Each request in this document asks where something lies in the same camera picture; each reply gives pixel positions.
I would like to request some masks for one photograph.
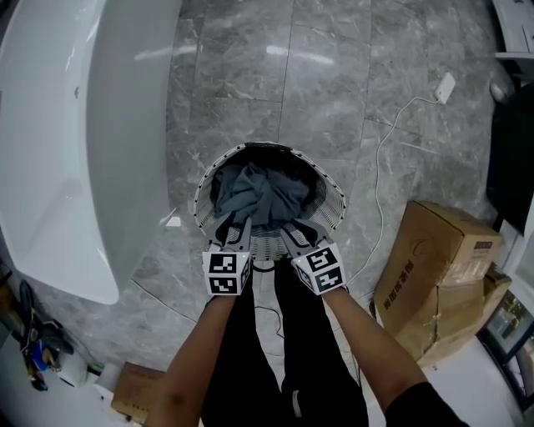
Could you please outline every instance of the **black sleeve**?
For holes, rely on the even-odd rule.
[[[468,427],[460,421],[430,383],[414,385],[393,400],[385,411],[385,421],[387,427]]]

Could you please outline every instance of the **person's arm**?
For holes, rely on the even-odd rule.
[[[412,386],[426,382],[421,368],[342,288],[323,294],[382,411]]]
[[[162,379],[148,427],[198,427],[234,301],[224,296],[208,304]]]

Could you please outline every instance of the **marble floor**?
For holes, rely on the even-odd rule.
[[[384,237],[350,284],[369,300],[410,198],[465,209],[491,222],[485,198],[498,30],[485,0],[184,0],[169,76],[169,202],[182,220],[163,230],[114,306],[35,285],[44,307],[106,361],[165,369],[207,300],[203,235],[192,197],[206,167],[233,146],[271,140],[312,157],[350,195],[334,239],[346,272],[367,259],[380,232],[376,150],[397,111],[432,96],[450,71],[447,105],[413,103],[380,152]],[[256,300],[278,309],[269,274]],[[283,378],[277,316],[257,310],[265,352]],[[350,351],[333,320],[340,349]]]

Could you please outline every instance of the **basket rim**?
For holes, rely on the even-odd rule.
[[[341,216],[338,218],[333,228],[333,229],[337,229],[337,227],[341,224],[341,221],[343,221],[343,219],[345,218],[345,213],[347,210],[347,203],[346,203],[346,197],[343,191],[341,191],[340,186],[335,183],[334,179],[321,166],[319,166],[316,162],[314,162],[311,158],[309,158],[308,156],[306,156],[304,153],[302,153],[299,150],[295,150],[292,147],[288,147],[281,143],[275,143],[273,141],[254,141],[254,142],[251,141],[248,143],[241,143],[239,145],[236,145],[235,147],[231,148],[226,153],[224,153],[222,156],[217,158],[206,169],[206,171],[202,175],[202,178],[199,181],[199,184],[197,185],[197,189],[194,193],[194,200],[193,200],[193,216],[194,216],[194,221],[196,222],[197,226],[200,228],[200,231],[202,231],[202,234],[204,236],[206,235],[206,231],[204,230],[204,227],[200,224],[199,217],[197,215],[197,204],[199,201],[199,194],[204,186],[204,182],[209,177],[209,174],[211,173],[212,170],[220,166],[221,163],[225,163],[229,158],[232,158],[238,151],[244,148],[247,148],[247,146],[250,144],[270,144],[270,145],[279,145],[280,147],[286,147],[291,152],[291,154],[304,160],[305,162],[307,162],[307,164],[309,164],[312,168],[314,168],[315,171],[319,173],[321,177],[324,178],[332,186],[332,188],[339,193],[339,195],[341,196],[341,199],[343,200],[343,209],[341,210]]]

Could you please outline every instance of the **white bathtub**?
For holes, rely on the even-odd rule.
[[[113,304],[169,214],[180,4],[18,4],[0,49],[0,226],[22,273]]]

